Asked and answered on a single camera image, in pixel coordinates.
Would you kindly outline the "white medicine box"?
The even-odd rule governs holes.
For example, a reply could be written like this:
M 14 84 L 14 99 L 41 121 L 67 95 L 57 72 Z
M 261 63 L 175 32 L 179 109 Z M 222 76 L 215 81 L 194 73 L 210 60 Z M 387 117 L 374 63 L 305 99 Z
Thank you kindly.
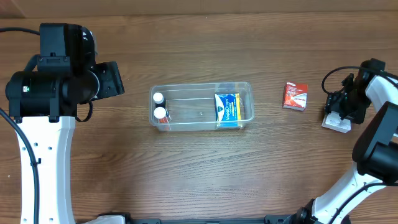
M 322 127 L 341 133 L 347 133 L 351 131 L 351 121 L 348 119 L 341 119 L 337 112 L 332 111 L 330 114 L 325 115 Z

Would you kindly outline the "dark bottle white cap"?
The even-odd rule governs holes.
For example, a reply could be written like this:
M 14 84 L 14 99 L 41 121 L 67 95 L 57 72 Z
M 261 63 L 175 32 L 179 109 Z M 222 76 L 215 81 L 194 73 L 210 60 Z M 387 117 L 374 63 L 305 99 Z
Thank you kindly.
M 152 99 L 155 103 L 156 108 L 159 108 L 159 107 L 164 108 L 164 109 L 167 108 L 167 101 L 165 99 L 165 96 L 162 93 L 155 92 L 152 96 Z

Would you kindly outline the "orange bottle white cap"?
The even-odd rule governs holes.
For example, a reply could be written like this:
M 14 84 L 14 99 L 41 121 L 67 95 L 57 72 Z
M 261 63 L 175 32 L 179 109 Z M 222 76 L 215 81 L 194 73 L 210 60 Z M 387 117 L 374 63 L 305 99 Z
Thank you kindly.
M 163 107 L 156 107 L 154 110 L 154 117 L 160 124 L 169 124 L 169 114 Z

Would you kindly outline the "blue VapoDrops box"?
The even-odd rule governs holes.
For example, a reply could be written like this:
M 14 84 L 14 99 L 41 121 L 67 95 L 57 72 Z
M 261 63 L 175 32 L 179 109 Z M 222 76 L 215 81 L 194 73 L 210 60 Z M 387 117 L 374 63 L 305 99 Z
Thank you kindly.
M 239 93 L 215 94 L 215 112 L 218 128 L 241 128 L 242 116 Z

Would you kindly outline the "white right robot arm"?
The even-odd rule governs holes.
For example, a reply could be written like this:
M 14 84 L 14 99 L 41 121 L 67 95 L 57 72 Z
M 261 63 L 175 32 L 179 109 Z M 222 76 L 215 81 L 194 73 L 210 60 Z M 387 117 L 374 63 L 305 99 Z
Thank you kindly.
M 353 165 L 326 193 L 312 199 L 286 223 L 349 223 L 349 213 L 374 192 L 397 186 L 397 76 L 371 58 L 350 73 L 342 89 L 327 93 L 323 127 L 361 124 L 373 105 L 376 115 L 356 141 Z

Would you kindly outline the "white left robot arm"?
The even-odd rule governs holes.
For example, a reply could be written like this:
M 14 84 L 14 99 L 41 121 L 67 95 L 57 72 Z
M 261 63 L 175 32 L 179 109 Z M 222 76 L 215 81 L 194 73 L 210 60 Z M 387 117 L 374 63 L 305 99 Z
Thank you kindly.
M 116 62 L 96 62 L 86 27 L 43 23 L 40 52 L 13 74 L 1 116 L 13 127 L 21 157 L 21 222 L 73 223 L 70 153 L 79 105 L 122 95 Z

